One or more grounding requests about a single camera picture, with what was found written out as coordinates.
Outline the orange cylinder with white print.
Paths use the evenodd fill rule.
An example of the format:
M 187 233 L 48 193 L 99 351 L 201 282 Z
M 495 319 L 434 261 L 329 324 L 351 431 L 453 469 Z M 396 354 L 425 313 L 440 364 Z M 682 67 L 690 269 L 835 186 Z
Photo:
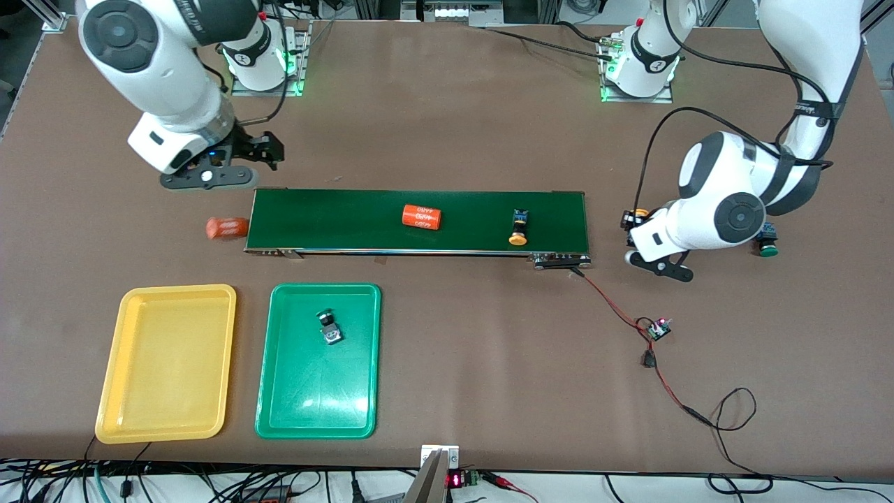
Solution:
M 437 231 L 441 227 L 443 212 L 433 207 L 406 204 L 402 209 L 402 225 Z
M 245 238 L 249 224 L 249 220 L 243 217 L 211 217 L 205 222 L 205 235 L 212 241 Z

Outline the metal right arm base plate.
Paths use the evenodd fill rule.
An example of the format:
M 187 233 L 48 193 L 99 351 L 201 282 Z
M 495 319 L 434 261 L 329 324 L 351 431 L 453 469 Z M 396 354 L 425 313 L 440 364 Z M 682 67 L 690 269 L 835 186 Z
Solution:
M 283 76 L 284 73 L 287 73 L 287 76 L 274 88 L 252 89 L 246 86 L 237 73 L 236 64 L 227 55 L 228 70 L 233 77 L 233 96 L 281 96 L 282 92 L 286 93 L 285 96 L 303 95 L 309 64 L 311 31 L 297 31 L 294 27 L 287 27 L 284 40 L 288 53 L 284 53 L 281 49 L 275 50 L 274 53 L 277 54 L 281 66 L 280 71 L 277 71 L 278 76 Z

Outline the aluminium frame profile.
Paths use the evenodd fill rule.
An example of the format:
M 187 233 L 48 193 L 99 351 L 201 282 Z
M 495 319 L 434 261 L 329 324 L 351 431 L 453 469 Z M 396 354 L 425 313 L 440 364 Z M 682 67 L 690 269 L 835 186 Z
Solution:
M 42 20 L 42 31 L 54 33 L 64 31 L 69 15 L 60 9 L 54 0 L 20 0 L 20 2 Z
M 894 0 L 865 0 L 860 17 L 862 35 L 880 26 L 891 13 L 894 13 Z

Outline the red clip lead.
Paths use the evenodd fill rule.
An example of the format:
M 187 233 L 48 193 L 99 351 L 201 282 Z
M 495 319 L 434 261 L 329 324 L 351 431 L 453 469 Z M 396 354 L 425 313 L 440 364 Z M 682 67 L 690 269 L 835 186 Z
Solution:
M 517 485 L 511 483 L 511 481 L 509 481 L 505 477 L 495 474 L 495 472 L 482 470 L 479 471 L 479 475 L 483 481 L 494 485 L 495 487 L 498 487 L 498 489 L 508 491 L 509 493 L 521 494 L 527 497 L 527 499 L 532 500 L 533 503 L 540 503 L 540 501 L 534 495 L 531 495 L 526 490 L 520 489 L 520 487 L 517 487 Z

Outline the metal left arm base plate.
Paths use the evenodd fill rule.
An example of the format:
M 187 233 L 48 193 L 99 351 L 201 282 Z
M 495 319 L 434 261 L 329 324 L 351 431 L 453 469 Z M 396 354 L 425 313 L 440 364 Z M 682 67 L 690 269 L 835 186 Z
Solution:
M 620 31 L 596 43 L 597 54 L 607 56 L 599 63 L 601 100 L 670 104 L 671 80 L 680 55 L 658 57 L 638 49 L 633 38 Z

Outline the silver metal box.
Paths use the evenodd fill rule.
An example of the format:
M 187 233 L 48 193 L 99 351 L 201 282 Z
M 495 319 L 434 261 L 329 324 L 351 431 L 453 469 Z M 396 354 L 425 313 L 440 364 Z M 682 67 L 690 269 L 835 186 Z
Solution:
M 491 27 L 504 23 L 504 2 L 502 0 L 400 0 L 400 19 Z

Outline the yellow plastic tray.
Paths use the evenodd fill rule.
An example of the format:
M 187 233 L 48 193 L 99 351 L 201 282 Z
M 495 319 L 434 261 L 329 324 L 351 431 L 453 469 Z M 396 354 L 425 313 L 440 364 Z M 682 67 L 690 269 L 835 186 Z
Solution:
M 94 428 L 99 442 L 183 442 L 220 433 L 236 307 L 236 290 L 227 284 L 126 293 Z

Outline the green conveyor belt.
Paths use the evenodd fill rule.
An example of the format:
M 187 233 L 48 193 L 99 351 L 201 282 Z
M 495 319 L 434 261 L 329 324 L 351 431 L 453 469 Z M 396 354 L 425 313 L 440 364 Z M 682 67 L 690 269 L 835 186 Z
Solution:
M 402 225 L 406 204 L 443 212 L 437 231 Z M 528 210 L 527 244 L 508 242 L 514 209 Z M 248 254 L 525 258 L 537 270 L 590 267 L 579 191 L 255 191 Z

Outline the green plastic tray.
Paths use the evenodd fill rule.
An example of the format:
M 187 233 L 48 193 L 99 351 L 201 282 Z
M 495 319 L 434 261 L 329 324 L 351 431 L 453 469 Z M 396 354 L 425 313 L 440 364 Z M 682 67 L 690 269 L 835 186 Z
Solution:
M 317 313 L 344 334 L 325 343 Z M 283 283 L 272 290 L 256 401 L 256 435 L 366 439 L 376 429 L 382 292 L 370 283 Z

